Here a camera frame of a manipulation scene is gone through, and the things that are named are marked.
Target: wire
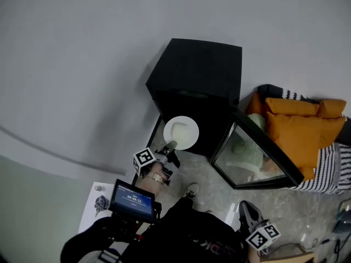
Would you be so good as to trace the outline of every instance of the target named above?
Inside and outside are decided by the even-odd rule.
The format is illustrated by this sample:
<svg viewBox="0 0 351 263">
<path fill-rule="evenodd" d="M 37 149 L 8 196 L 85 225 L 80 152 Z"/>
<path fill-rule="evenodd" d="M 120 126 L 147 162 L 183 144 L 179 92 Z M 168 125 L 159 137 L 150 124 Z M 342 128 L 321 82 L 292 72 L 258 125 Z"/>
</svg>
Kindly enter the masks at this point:
<svg viewBox="0 0 351 263">
<path fill-rule="evenodd" d="M 286 243 L 286 244 L 282 244 L 282 245 L 278 246 L 278 247 L 277 247 L 276 249 L 274 249 L 271 253 L 269 253 L 269 254 L 267 255 L 267 257 L 270 257 L 271 254 L 275 253 L 275 252 L 276 252 L 277 250 L 279 250 L 280 248 L 286 247 L 286 246 L 288 246 L 288 245 L 290 245 L 290 244 L 293 244 L 293 245 L 301 245 L 305 250 L 311 250 L 311 249 L 317 247 L 318 245 L 320 245 L 320 244 L 325 244 L 325 243 L 326 243 L 326 242 L 323 241 L 323 242 L 321 242 L 321 243 L 318 244 L 318 239 L 317 239 L 317 238 L 313 240 L 312 246 L 311 246 L 310 248 L 306 248 L 306 247 L 304 247 L 303 245 L 301 245 L 301 244 L 299 244 L 299 243 Z"/>
<path fill-rule="evenodd" d="M 338 239 L 331 239 L 330 242 L 337 242 Z M 351 243 L 351 241 L 341 241 L 341 243 Z"/>
<path fill-rule="evenodd" d="M 336 240 L 335 247 L 334 247 L 334 254 L 336 254 L 335 263 L 337 263 L 337 261 L 339 260 L 340 251 L 343 249 L 345 244 L 348 242 L 348 239 L 350 236 L 351 236 L 351 233 L 346 237 L 345 241 L 343 241 L 344 243 L 342 244 L 341 247 L 340 247 L 340 243 L 341 243 L 340 239 Z"/>
</svg>

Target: black cabinet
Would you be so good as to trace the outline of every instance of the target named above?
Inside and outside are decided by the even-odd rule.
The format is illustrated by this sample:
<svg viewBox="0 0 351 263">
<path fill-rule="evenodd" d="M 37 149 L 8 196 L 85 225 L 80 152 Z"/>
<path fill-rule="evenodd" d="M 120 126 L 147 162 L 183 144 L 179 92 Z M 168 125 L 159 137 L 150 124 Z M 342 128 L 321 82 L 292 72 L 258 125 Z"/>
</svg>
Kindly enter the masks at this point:
<svg viewBox="0 0 351 263">
<path fill-rule="evenodd" d="M 242 48 L 172 39 L 146 86 L 163 120 L 188 116 L 199 139 L 187 151 L 208 157 L 235 189 L 298 185 L 303 175 L 259 124 L 238 109 Z"/>
</svg>

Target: marble floor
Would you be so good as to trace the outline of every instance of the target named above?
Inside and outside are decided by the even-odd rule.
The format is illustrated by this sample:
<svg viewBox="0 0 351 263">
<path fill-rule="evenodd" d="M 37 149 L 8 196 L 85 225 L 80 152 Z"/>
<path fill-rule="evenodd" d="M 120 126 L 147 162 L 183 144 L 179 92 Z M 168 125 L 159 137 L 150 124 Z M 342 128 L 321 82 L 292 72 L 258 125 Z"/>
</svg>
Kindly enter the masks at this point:
<svg viewBox="0 0 351 263">
<path fill-rule="evenodd" d="M 151 144 L 150 148 L 153 151 L 165 144 L 162 129 L 161 125 Z M 162 204 L 162 215 L 183 195 L 188 184 L 197 182 L 200 192 L 195 199 L 195 209 L 211 210 L 216 217 L 224 221 L 232 204 L 237 206 L 241 201 L 247 200 L 261 210 L 264 218 L 275 223 L 282 236 L 269 248 L 269 252 L 286 243 L 300 243 L 310 248 L 314 239 L 318 239 L 318 243 L 324 239 L 335 240 L 338 237 L 343 241 L 347 236 L 333 234 L 332 230 L 336 223 L 338 205 L 340 201 L 350 198 L 351 192 L 335 196 L 287 189 L 233 190 L 211 167 L 206 157 L 185 151 L 176 151 L 176 154 L 181 162 L 178 175 L 170 186 L 163 187 L 156 198 Z M 351 239 L 349 241 L 341 251 L 338 262 L 342 262 L 351 252 Z M 317 262 L 327 258 L 327 262 L 333 263 L 334 246 L 335 242 L 331 241 L 313 248 L 312 251 L 318 255 Z M 295 252 L 292 249 L 292 245 L 282 247 L 272 254 L 271 258 L 291 255 Z"/>
</svg>

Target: screen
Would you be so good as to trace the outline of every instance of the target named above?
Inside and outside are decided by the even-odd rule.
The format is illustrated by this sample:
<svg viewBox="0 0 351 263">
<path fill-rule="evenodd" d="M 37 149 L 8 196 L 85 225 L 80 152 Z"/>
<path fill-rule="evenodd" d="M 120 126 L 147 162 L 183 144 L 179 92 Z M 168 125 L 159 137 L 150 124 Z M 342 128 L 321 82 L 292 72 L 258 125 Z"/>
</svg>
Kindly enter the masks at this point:
<svg viewBox="0 0 351 263">
<path fill-rule="evenodd" d="M 115 202 L 140 213 L 152 215 L 151 198 L 134 192 L 122 185 L 118 185 L 117 187 Z"/>
</svg>

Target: black box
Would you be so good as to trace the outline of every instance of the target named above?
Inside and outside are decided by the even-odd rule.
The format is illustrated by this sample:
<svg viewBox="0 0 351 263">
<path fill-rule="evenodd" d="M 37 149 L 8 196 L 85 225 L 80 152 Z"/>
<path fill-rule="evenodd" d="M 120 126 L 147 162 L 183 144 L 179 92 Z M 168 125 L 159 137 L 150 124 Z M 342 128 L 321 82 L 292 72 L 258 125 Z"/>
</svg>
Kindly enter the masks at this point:
<svg viewBox="0 0 351 263">
<path fill-rule="evenodd" d="M 212 157 L 233 124 L 230 109 L 240 98 L 242 48 L 172 39 L 146 86 L 163 120 L 188 116 L 199 139 L 187 151 Z"/>
</svg>

